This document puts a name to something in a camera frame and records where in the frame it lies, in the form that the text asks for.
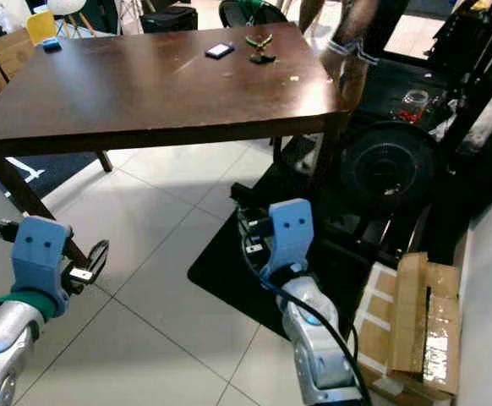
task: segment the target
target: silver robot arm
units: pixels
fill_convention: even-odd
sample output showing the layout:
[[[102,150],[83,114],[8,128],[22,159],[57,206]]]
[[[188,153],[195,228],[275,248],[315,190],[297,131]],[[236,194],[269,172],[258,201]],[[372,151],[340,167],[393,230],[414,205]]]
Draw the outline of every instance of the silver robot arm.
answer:
[[[90,252],[86,269],[64,256],[71,228],[41,217],[20,225],[0,225],[2,237],[13,242],[15,283],[0,298],[0,406],[14,400],[16,381],[45,323],[68,309],[71,295],[93,283],[107,261],[108,241]]]
[[[308,267],[306,254],[314,239],[311,207],[307,200],[295,199],[271,205],[268,217],[253,219],[250,209],[238,210],[243,254],[260,281],[269,281],[281,269],[292,274],[281,289],[316,310],[338,331],[338,312],[312,277],[301,276]],[[295,367],[304,404],[368,404],[349,360],[334,336],[308,311],[277,296],[284,331],[293,345]]]
[[[13,402],[17,377],[45,322],[35,307],[10,300],[0,306],[0,406]]]

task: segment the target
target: tabletop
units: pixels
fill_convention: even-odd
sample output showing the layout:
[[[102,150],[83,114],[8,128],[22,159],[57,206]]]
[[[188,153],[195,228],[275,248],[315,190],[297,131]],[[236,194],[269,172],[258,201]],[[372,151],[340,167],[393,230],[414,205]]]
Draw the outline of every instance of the tabletop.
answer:
[[[269,34],[266,53],[277,60],[251,63],[254,48],[245,36]],[[61,140],[67,150],[66,144],[117,135],[142,135],[136,146],[212,142],[212,130],[254,130],[254,123],[277,129],[336,111],[334,85],[293,23],[60,42],[59,52],[37,49],[0,95],[5,145],[51,140],[60,150]],[[219,42],[232,43],[235,52],[207,58],[205,50]],[[187,139],[185,129],[192,130]]]

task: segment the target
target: chair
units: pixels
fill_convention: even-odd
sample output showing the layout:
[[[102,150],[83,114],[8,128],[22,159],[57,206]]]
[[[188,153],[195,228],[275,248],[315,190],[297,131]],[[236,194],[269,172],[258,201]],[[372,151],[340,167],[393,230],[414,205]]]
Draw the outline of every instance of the chair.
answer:
[[[224,27],[287,22],[278,7],[263,0],[223,0],[219,12]]]
[[[64,20],[64,27],[66,30],[66,35],[69,37],[69,29],[68,24],[66,23],[66,18],[74,27],[74,32],[77,33],[79,38],[81,34],[79,32],[77,22],[75,21],[74,15],[75,13],[79,14],[79,17],[83,24],[86,26],[88,31],[92,34],[92,36],[96,37],[96,31],[90,24],[90,21],[85,17],[85,15],[80,11],[86,4],[86,0],[48,0],[47,7],[54,15],[62,15]]]
[[[26,29],[34,47],[47,38],[57,36],[54,17],[49,10],[31,15],[26,20]]]

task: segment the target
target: black bag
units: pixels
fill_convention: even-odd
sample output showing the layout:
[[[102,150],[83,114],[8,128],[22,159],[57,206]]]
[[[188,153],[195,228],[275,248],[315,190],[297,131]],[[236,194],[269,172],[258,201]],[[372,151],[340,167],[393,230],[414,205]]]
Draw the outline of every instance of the black bag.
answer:
[[[197,30],[197,11],[195,8],[171,6],[160,13],[141,16],[145,33]]]

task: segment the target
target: dark brown table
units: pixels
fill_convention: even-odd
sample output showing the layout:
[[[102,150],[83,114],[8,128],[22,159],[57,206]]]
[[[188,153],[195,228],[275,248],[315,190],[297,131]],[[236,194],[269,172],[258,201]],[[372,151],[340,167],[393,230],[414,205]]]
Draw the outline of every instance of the dark brown table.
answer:
[[[270,33],[266,51],[277,61],[249,62],[254,49],[245,36]],[[236,51],[206,58],[218,42],[232,42]],[[292,23],[61,43],[59,52],[37,49],[0,94],[0,181],[31,215],[53,218],[6,156],[323,132],[315,184],[347,119]],[[74,249],[80,264],[84,256]]]

